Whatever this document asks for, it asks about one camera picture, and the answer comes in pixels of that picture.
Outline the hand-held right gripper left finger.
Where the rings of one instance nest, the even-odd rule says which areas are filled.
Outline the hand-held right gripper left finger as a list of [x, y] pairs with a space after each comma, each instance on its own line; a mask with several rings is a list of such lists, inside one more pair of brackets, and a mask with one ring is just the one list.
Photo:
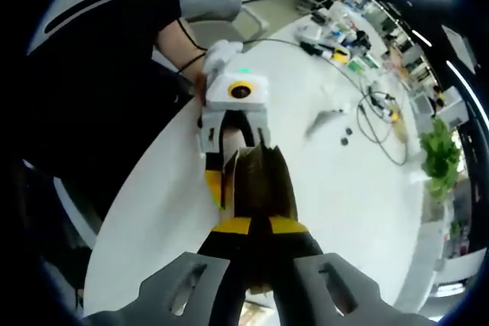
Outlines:
[[185, 252], [142, 281], [138, 297], [83, 325], [237, 325], [243, 282], [228, 259]]

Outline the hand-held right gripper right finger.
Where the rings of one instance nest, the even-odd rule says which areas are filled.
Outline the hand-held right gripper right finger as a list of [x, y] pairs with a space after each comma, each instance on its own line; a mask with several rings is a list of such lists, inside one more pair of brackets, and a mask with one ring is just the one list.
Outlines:
[[323, 253], [298, 221], [270, 217], [271, 280], [284, 325], [433, 325], [381, 298], [379, 285], [337, 253]]

